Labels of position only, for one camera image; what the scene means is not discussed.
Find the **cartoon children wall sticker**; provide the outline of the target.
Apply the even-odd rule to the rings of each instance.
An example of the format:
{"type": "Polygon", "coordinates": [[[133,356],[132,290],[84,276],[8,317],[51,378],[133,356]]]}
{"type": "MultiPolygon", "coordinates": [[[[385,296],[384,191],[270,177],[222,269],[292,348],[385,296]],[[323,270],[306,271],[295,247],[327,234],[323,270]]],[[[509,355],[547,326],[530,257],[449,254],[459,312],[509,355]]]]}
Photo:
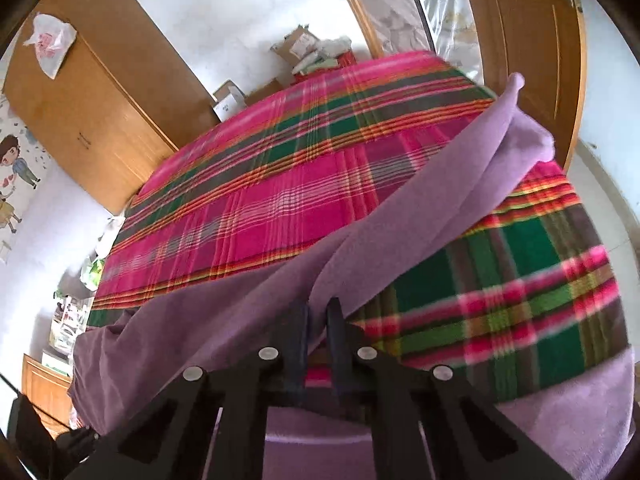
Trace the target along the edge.
{"type": "Polygon", "coordinates": [[[1,96],[1,262],[9,261],[14,238],[37,188],[46,180],[52,157],[1,96]]]}

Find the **red gift bag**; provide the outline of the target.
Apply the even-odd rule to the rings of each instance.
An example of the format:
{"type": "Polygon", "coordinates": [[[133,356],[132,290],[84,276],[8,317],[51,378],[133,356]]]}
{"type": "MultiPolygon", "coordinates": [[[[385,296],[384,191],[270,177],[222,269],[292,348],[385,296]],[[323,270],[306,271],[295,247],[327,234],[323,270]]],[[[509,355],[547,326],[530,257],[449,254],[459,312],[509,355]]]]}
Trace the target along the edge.
{"type": "Polygon", "coordinates": [[[327,73],[335,72],[341,68],[353,66],[357,64],[357,60],[352,51],[347,51],[337,58],[331,58],[330,60],[324,60],[312,64],[311,66],[301,70],[293,75],[293,80],[296,84],[310,78],[318,77],[327,73]]]}

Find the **wooden door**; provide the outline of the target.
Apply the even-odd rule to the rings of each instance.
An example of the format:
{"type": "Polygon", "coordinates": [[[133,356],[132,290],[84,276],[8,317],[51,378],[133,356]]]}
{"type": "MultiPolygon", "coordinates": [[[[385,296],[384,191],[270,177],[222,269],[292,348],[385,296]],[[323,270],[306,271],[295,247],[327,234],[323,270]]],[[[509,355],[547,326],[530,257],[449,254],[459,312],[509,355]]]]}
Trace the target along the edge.
{"type": "Polygon", "coordinates": [[[586,92],[586,32],[579,0],[470,0],[484,81],[503,92],[525,78],[518,106],[547,128],[555,160],[570,166],[586,92]]]}

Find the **pink green plaid bedspread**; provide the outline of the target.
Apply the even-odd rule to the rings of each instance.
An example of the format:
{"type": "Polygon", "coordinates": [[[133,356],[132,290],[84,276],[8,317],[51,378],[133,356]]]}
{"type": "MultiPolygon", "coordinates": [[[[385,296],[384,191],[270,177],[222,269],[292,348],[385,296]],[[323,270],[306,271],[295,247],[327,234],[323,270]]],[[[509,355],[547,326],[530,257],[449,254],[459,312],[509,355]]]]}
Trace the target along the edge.
{"type": "MultiPolygon", "coordinates": [[[[90,326],[297,256],[374,211],[490,102],[426,52],[270,96],[171,156],[134,196],[90,326]]],[[[576,377],[628,344],[608,254],[556,162],[536,165],[354,319],[405,365],[448,364],[498,401],[576,377]]]]}

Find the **white open cardboard box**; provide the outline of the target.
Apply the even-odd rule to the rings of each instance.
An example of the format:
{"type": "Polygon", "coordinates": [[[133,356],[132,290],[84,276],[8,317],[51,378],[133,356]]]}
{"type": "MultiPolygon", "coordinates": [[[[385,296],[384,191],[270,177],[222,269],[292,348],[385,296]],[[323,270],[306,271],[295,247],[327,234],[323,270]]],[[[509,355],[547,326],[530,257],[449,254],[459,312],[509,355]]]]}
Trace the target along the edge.
{"type": "Polygon", "coordinates": [[[214,114],[221,122],[239,114],[247,108],[244,93],[228,79],[214,94],[214,114]]]}

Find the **wooden wardrobe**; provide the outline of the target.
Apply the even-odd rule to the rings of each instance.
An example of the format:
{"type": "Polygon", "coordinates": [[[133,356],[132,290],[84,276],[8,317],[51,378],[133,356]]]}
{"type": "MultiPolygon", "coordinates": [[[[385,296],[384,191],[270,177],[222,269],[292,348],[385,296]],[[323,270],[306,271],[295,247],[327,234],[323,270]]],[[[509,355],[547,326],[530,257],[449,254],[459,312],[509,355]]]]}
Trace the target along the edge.
{"type": "Polygon", "coordinates": [[[3,92],[66,174],[120,214],[170,155],[217,125],[213,98],[138,0],[40,0],[77,37],[55,78],[26,20],[3,92]]]}

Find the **plastic curtain with zipper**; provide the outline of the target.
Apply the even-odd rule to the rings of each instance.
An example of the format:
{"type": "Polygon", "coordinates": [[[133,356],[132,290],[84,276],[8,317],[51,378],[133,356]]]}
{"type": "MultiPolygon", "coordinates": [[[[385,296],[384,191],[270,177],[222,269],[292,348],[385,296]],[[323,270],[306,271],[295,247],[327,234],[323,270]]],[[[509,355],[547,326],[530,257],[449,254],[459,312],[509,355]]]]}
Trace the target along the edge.
{"type": "Polygon", "coordinates": [[[429,50],[484,82],[470,0],[359,0],[386,54],[429,50]]]}

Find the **purple fleece garment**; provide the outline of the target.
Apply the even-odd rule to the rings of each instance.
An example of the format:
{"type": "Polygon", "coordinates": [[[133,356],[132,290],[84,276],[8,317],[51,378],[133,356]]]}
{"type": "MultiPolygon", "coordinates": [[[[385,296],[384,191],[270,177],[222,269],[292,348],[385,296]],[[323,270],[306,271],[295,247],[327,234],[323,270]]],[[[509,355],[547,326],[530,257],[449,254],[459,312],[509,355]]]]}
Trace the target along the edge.
{"type": "Polygon", "coordinates": [[[82,335],[70,387],[114,429],[190,365],[259,348],[291,304],[319,342],[341,301],[405,365],[444,364],[576,479],[603,479],[632,433],[634,352],[608,254],[552,141],[506,90],[374,211],[281,263],[189,286],[82,335]]]}

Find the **brown cardboard box with label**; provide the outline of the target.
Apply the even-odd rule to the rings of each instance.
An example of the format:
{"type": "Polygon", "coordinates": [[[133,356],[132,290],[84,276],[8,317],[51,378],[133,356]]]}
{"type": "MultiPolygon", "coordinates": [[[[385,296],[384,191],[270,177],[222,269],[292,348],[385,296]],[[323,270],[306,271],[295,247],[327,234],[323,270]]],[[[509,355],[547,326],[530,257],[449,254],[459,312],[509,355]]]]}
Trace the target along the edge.
{"type": "Polygon", "coordinates": [[[270,50],[289,66],[297,65],[314,47],[320,39],[307,28],[298,25],[281,41],[273,44],[270,50]]]}

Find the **white plastic bag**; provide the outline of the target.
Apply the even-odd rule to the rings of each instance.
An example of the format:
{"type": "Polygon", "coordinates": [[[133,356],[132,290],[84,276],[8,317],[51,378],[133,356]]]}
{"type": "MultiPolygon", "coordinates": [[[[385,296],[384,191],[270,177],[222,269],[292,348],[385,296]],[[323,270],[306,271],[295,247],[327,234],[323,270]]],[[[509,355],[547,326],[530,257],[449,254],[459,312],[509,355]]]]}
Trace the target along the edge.
{"type": "Polygon", "coordinates": [[[76,38],[77,30],[70,23],[50,14],[37,13],[32,20],[32,36],[23,42],[23,46],[34,47],[41,70],[54,79],[76,38]]]}

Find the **green plastic package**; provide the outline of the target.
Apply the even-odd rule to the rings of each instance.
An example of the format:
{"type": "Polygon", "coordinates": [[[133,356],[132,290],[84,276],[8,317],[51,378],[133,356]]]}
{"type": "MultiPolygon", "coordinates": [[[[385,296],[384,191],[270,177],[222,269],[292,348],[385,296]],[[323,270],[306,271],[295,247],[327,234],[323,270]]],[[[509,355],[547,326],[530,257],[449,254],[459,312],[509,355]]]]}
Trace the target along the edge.
{"type": "Polygon", "coordinates": [[[104,258],[87,259],[80,270],[79,279],[86,289],[95,292],[102,280],[104,258]]]}

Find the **white drawer cabinet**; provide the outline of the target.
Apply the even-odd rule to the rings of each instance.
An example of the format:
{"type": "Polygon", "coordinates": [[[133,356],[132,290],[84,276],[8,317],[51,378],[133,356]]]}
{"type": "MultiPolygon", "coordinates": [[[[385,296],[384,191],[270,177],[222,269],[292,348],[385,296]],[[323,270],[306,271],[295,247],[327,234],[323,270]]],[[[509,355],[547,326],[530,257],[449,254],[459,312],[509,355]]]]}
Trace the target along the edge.
{"type": "Polygon", "coordinates": [[[53,304],[55,310],[47,344],[42,350],[41,363],[64,376],[72,377],[75,342],[87,329],[93,296],[78,299],[56,292],[53,304]]]}

